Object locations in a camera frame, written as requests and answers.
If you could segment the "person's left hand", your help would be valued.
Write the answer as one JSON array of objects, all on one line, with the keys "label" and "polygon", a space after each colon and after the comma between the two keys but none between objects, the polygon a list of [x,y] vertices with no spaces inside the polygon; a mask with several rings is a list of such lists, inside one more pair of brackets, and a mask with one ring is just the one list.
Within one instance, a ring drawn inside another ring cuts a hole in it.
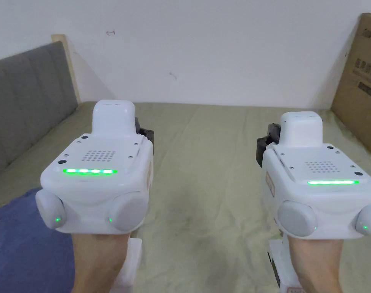
[{"label": "person's left hand", "polygon": [[73,234],[73,293],[108,293],[123,267],[130,234]]}]

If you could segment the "person's right hand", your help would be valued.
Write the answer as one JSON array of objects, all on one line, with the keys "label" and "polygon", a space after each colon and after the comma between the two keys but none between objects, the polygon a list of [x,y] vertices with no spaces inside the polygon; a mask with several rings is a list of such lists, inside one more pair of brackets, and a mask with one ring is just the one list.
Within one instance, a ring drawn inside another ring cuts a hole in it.
[{"label": "person's right hand", "polygon": [[339,268],[343,240],[303,240],[288,237],[290,257],[307,293],[341,293]]}]

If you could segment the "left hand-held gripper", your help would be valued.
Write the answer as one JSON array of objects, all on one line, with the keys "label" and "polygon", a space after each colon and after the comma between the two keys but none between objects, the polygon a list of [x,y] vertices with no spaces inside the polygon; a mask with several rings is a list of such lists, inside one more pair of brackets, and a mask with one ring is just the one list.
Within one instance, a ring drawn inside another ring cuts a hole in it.
[{"label": "left hand-held gripper", "polygon": [[131,293],[142,254],[132,236],[143,223],[153,181],[154,133],[140,128],[135,105],[101,100],[92,131],[44,169],[35,200],[44,224],[65,233],[130,234],[127,256],[109,293]]}]

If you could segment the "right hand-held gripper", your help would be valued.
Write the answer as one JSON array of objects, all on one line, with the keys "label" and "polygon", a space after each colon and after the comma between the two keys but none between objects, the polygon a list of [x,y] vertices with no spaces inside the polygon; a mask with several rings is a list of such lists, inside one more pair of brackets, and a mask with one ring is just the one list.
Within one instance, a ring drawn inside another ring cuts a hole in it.
[{"label": "right hand-held gripper", "polygon": [[323,142],[323,122],[311,111],[287,112],[257,139],[262,191],[282,239],[269,241],[280,293],[303,293],[288,237],[346,240],[371,235],[371,176]]}]

